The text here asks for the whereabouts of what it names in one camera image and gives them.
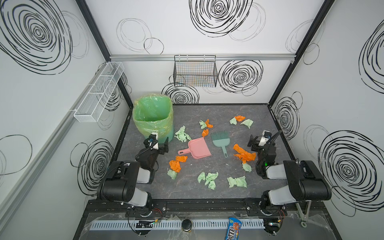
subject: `black wire basket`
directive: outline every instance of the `black wire basket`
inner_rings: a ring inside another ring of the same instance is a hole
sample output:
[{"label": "black wire basket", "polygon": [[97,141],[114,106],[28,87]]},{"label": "black wire basket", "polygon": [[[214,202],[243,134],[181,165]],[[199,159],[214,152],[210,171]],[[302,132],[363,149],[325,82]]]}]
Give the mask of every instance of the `black wire basket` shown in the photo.
[{"label": "black wire basket", "polygon": [[174,86],[215,88],[218,79],[215,55],[175,55]]}]

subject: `candy wrapper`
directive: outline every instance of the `candy wrapper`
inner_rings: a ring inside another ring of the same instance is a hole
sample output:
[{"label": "candy wrapper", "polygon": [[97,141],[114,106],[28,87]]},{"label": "candy wrapper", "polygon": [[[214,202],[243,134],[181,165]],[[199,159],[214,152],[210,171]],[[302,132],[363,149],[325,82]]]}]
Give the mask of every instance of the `candy wrapper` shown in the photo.
[{"label": "candy wrapper", "polygon": [[242,223],[238,219],[230,217],[225,240],[238,240],[241,225]]}]

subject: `brush handle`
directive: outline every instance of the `brush handle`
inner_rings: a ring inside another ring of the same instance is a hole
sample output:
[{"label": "brush handle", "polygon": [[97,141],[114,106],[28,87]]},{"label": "brush handle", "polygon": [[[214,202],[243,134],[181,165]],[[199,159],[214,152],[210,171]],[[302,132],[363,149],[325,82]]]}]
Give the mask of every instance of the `brush handle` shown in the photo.
[{"label": "brush handle", "polygon": [[187,149],[180,150],[177,153],[179,155],[182,155],[182,154],[186,154],[186,153],[190,153],[190,152],[191,152],[191,150],[189,148],[187,148]]},{"label": "brush handle", "polygon": [[227,150],[225,147],[221,147],[223,149],[224,157],[228,157]]}]

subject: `black swirl pattern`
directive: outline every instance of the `black swirl pattern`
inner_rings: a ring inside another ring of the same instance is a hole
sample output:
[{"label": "black swirl pattern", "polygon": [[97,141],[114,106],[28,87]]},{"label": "black swirl pattern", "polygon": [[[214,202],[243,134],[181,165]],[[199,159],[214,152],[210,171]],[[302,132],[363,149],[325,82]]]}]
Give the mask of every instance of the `black swirl pattern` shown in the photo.
[{"label": "black swirl pattern", "polygon": [[220,86],[230,93],[242,93],[251,96],[257,91],[257,84],[263,76],[260,61],[227,61],[219,71]]},{"label": "black swirl pattern", "polygon": [[167,84],[161,91],[161,94],[170,97],[175,104],[199,103],[200,95],[196,88],[183,83],[176,84],[176,87],[174,83]]},{"label": "black swirl pattern", "polygon": [[298,106],[292,97],[283,97],[275,107],[276,119],[287,140],[294,138],[300,127],[299,109],[301,105]]},{"label": "black swirl pattern", "polygon": [[208,37],[224,36],[247,18],[252,0],[190,0],[193,25]]},{"label": "black swirl pattern", "polygon": [[72,37],[53,0],[0,1],[0,49],[25,69],[62,73],[71,60]]},{"label": "black swirl pattern", "polygon": [[[124,83],[124,86],[128,86],[127,76],[124,73],[120,76],[120,80]],[[119,86],[116,85],[115,89],[112,91],[111,97],[108,99],[108,102],[104,102],[105,109],[108,111],[115,111],[120,106],[122,100],[124,100],[124,96],[122,95]]]},{"label": "black swirl pattern", "polygon": [[321,143],[318,159],[335,196],[332,202],[342,214],[353,217],[356,210],[384,207],[384,151],[368,137],[355,131],[333,132]]},{"label": "black swirl pattern", "polygon": [[318,160],[319,147],[321,146],[322,140],[327,138],[327,136],[329,136],[329,132],[321,125],[312,124],[304,130],[304,147],[314,160]]},{"label": "black swirl pattern", "polygon": [[0,138],[0,187],[5,175],[24,169],[32,158],[32,144],[24,135],[8,135]]},{"label": "black swirl pattern", "polygon": [[384,20],[365,42],[359,57],[359,73],[361,80],[379,93],[384,93],[384,68],[382,55],[384,54]]},{"label": "black swirl pattern", "polygon": [[[313,22],[313,19],[307,20],[292,30],[292,32],[289,34],[287,40],[285,41],[285,48],[289,52],[291,52],[291,53],[297,52],[297,50],[299,49],[299,46],[301,45],[301,42],[303,41],[308,29],[312,25],[312,22]],[[319,29],[317,30],[315,36],[313,36],[312,41],[310,42],[309,46],[307,47],[306,53],[311,52],[316,47],[315,45],[311,45],[311,43],[316,43],[316,44],[319,43],[321,36],[323,35],[324,30],[325,30],[325,22],[322,22]]]},{"label": "black swirl pattern", "polygon": [[112,127],[115,120],[115,111],[103,111],[97,124],[103,131],[108,130]]},{"label": "black swirl pattern", "polygon": [[311,43],[308,45],[307,49],[303,54],[303,63],[305,65],[311,65],[316,62],[320,55],[320,47],[316,43]]},{"label": "black swirl pattern", "polygon": [[245,21],[229,36],[236,41],[245,42],[256,37],[265,26],[265,10],[258,3],[248,2],[251,5],[249,15]]},{"label": "black swirl pattern", "polygon": [[158,38],[152,37],[148,25],[143,20],[122,19],[116,27],[116,35],[119,42],[131,51],[146,51],[149,54],[162,54],[164,51],[164,44]]},{"label": "black swirl pattern", "polygon": [[73,13],[61,11],[67,22],[72,36],[72,53],[71,56],[77,59],[87,56],[89,51],[89,35],[86,25]]},{"label": "black swirl pattern", "polygon": [[112,155],[112,145],[103,138],[90,145],[81,142],[73,148],[70,163],[77,168],[77,182],[83,194],[96,196],[97,187],[107,171]]}]

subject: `wire basket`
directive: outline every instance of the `wire basket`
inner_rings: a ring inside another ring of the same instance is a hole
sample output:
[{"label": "wire basket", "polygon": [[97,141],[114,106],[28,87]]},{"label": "wire basket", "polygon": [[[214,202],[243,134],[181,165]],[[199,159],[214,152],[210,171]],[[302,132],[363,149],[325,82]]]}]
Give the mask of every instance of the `wire basket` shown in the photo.
[{"label": "wire basket", "polygon": [[174,86],[215,88],[218,79],[215,55],[175,55]]},{"label": "wire basket", "polygon": [[87,93],[74,117],[79,122],[97,122],[123,73],[121,62],[108,62]]}]

